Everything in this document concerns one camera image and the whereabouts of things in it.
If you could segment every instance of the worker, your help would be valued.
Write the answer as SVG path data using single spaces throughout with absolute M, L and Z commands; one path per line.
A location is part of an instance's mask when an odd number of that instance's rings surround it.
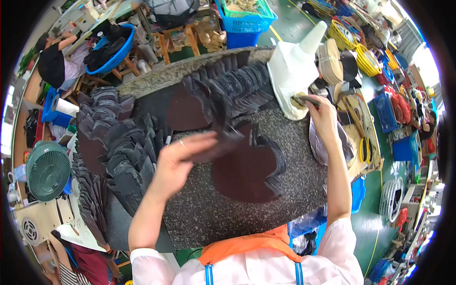
M 419 126 L 418 121 L 415 119 L 410 120 L 409 125 L 412 128 L 412 132 L 418 131 L 420 140 L 424 141 L 430 139 L 434 134 L 436 122 L 437 115 L 435 114 L 435 112 L 426 109 L 425 118 L 423 119 L 423 123 L 421 124 L 421 126 Z
M 73 44 L 78 38 L 69 32 L 63 32 L 60 38 L 52 38 L 44 33 L 36 42 L 36 51 L 40 53 L 38 72 L 41 78 L 55 89 L 68 90 L 85 73 L 84 58 L 89 54 L 86 44 L 80 45 L 71 55 L 70 61 L 63 56 L 62 49 Z
M 188 159 L 217 144 L 216 134 L 209 132 L 186 137 L 160 152 L 157 171 L 128 233 L 133 284 L 363 284 L 353 254 L 352 191 L 336 109 L 328 99 L 310 96 L 321 102 L 319 109 L 312 104 L 307 107 L 329 157 L 327 228 L 317 256 L 301 257 L 293 252 L 288 246 L 287 225 L 212 243 L 178 273 L 155 250 L 165 203 L 183 188 L 193 166 Z
M 385 18 L 385 16 L 382 16 L 379 20 L 376 20 L 376 24 L 378 25 L 378 30 L 375 31 L 375 34 L 380 38 L 386 49 L 391 31 L 393 30 L 393 23 Z

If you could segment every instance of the white machine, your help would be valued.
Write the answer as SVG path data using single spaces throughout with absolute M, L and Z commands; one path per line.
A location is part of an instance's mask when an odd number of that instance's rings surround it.
M 86 32 L 96 23 L 98 16 L 98 13 L 93 9 L 92 1 L 78 0 L 52 25 L 51 31 L 55 33 L 55 36 L 60 32 L 69 30 L 72 30 L 72 33 L 78 33 L 79 30 Z M 76 24 L 77 30 L 72 27 L 70 21 Z

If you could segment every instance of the person's left hand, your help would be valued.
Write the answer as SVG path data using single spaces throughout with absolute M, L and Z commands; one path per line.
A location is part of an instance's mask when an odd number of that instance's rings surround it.
M 217 144 L 216 132 L 191 135 L 165 146 L 158 156 L 157 171 L 148 192 L 154 195 L 158 202 L 166 202 L 171 196 L 181 190 L 187 176 L 193 167 L 188 159 Z

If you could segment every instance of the electric fan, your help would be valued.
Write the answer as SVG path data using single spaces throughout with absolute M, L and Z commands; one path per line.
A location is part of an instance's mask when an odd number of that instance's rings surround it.
M 70 172 L 66 149 L 53 141 L 38 141 L 27 159 L 27 184 L 39 201 L 47 202 L 58 197 Z

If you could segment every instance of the wooden stool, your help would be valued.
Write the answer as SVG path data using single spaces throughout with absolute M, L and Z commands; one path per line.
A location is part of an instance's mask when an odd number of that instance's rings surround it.
M 133 57 L 136 57 L 136 61 L 131 61 L 130 60 L 130 55 Z M 136 67 L 137 62 L 140 59 L 144 59 L 146 62 L 147 59 L 144 56 L 143 52 L 139 49 L 139 47 L 134 43 L 133 47 L 131 48 L 131 51 L 127 54 L 125 59 L 116 67 L 111 70 L 111 72 L 120 80 L 123 81 L 123 77 L 125 74 L 133 72 L 134 75 L 140 76 L 141 72 L 139 69 Z
M 160 49 L 161 53 L 163 54 L 165 64 L 171 63 L 170 56 L 168 54 L 168 49 L 174 49 L 174 44 L 172 42 L 170 33 L 173 31 L 180 30 L 184 30 L 184 33 L 187 35 L 188 41 L 190 42 L 190 46 L 192 47 L 193 54 L 196 57 L 201 55 L 198 49 L 198 43 L 201 43 L 201 39 L 193 24 L 185 25 L 185 28 L 184 26 L 179 26 L 174 29 L 164 30 L 162 33 L 152 33 L 151 36 L 158 36 L 158 40 L 160 41 Z
M 111 85 L 111 83 L 106 80 L 94 77 L 86 73 L 83 76 L 79 77 L 67 91 L 63 92 L 61 98 L 68 98 L 68 100 L 70 100 L 71 103 L 79 106 L 79 104 L 77 103 L 75 98 L 73 98 L 73 96 L 78 95 L 79 92 L 89 94 L 90 91 L 98 87 L 99 84 L 104 86 Z

